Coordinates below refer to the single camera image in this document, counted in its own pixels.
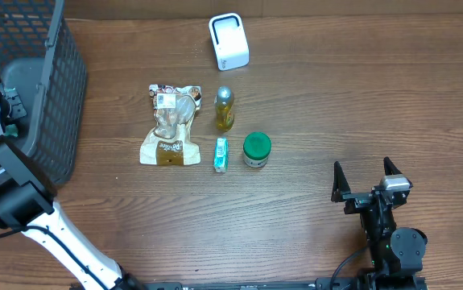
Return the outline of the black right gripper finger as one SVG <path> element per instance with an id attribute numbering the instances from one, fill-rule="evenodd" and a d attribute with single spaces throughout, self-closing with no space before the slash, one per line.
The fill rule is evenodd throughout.
<path id="1" fill-rule="evenodd" d="M 386 156 L 383 159 L 383 166 L 384 166 L 384 172 L 386 176 L 402 174 L 401 171 L 397 169 L 397 167 L 393 164 L 393 162 L 388 156 Z"/>
<path id="2" fill-rule="evenodd" d="M 343 202 L 345 196 L 351 194 L 351 190 L 343 169 L 338 161 L 333 164 L 333 190 L 331 201 Z"/>

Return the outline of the green-capped white bottle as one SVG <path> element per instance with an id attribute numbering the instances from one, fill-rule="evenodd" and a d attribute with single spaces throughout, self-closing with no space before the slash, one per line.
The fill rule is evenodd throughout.
<path id="1" fill-rule="evenodd" d="M 261 168 L 267 164 L 271 153 L 271 139 L 263 132 L 252 132 L 243 143 L 243 159 L 252 168 Z"/>

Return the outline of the small teal white box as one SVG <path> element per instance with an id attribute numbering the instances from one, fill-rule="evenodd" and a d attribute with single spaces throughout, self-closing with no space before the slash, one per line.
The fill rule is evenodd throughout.
<path id="1" fill-rule="evenodd" d="M 226 137 L 220 137 L 216 141 L 213 167 L 216 172 L 226 173 L 229 162 L 229 144 Z"/>

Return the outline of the yellow Vim dish soap bottle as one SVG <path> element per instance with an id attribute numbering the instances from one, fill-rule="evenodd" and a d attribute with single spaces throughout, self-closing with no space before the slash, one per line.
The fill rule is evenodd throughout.
<path id="1" fill-rule="evenodd" d="M 228 86 L 218 88 L 215 96 L 216 124 L 220 131 L 229 131 L 234 124 L 235 96 Z"/>

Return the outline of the cream brown bread bag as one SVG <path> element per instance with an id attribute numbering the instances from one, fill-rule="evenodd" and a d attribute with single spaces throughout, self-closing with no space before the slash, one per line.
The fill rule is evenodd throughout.
<path id="1" fill-rule="evenodd" d="M 144 139 L 139 162 L 156 166 L 200 163 L 200 148 L 191 141 L 191 128 L 201 107 L 201 87 L 149 86 L 156 125 Z"/>

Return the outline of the light teal snack packet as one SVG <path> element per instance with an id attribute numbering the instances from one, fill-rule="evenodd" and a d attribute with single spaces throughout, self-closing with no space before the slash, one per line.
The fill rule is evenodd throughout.
<path id="1" fill-rule="evenodd" d="M 18 127 L 14 124 L 14 122 L 20 111 L 20 100 L 17 90 L 15 88 L 5 89 L 5 98 L 9 105 L 10 112 L 6 117 L 6 131 L 4 135 L 16 138 L 18 136 L 19 131 Z"/>

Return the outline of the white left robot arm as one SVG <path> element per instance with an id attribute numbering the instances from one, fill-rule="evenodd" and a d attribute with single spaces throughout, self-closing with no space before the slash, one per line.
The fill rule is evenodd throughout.
<path id="1" fill-rule="evenodd" d="M 143 288 L 68 219 L 52 182 L 6 137 L 9 115 L 0 78 L 0 238 L 21 233 L 34 240 L 66 267 L 83 289 Z"/>

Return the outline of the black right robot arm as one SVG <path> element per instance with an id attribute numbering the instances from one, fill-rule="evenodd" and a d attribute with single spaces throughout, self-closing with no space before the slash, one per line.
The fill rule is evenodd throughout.
<path id="1" fill-rule="evenodd" d="M 333 165 L 331 201 L 345 204 L 344 213 L 359 214 L 366 233 L 366 245 L 346 258 L 329 280 L 333 289 L 341 269 L 365 251 L 370 252 L 371 268 L 358 271 L 347 289 L 426 289 L 423 269 L 428 238 L 415 228 L 397 227 L 393 210 L 405 205 L 413 183 L 390 158 L 383 159 L 384 177 L 366 193 L 353 193 L 339 162 Z"/>

